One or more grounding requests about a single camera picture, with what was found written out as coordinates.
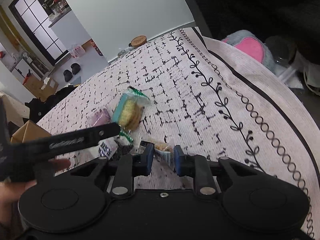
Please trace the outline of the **person left hand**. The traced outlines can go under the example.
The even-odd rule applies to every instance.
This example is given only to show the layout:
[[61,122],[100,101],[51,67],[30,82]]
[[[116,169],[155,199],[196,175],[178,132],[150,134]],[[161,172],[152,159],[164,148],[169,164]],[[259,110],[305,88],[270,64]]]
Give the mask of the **person left hand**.
[[[61,171],[70,167],[68,159],[51,159],[48,161],[55,171]],[[12,204],[19,200],[20,196],[37,181],[32,180],[22,183],[1,182],[1,224],[10,227],[12,217]]]

